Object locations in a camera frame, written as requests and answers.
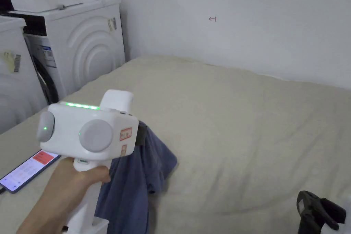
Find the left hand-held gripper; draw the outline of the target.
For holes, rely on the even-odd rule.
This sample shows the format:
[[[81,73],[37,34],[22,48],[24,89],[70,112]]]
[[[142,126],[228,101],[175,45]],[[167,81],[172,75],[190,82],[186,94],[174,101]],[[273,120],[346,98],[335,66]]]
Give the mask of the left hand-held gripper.
[[[36,138],[46,152],[74,158],[76,171],[110,167],[133,153],[139,120],[130,113],[133,94],[110,89],[99,106],[60,102],[41,113]]]

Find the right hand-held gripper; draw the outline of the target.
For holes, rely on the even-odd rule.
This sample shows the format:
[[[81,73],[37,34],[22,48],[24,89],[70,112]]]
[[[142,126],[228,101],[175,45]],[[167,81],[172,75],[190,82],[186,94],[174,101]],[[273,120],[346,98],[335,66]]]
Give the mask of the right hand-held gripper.
[[[350,234],[351,201],[341,206],[318,197],[309,191],[300,191],[296,200],[300,216],[298,234]]]

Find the person's left hand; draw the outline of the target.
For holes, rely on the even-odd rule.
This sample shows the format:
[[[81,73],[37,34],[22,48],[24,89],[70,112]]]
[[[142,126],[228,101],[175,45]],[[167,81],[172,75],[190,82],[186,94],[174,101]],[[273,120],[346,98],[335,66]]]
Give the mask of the person's left hand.
[[[89,187],[109,181],[109,169],[106,166],[79,172],[74,168],[73,158],[64,158],[50,177],[43,198],[53,201],[57,207],[76,207],[83,200]]]

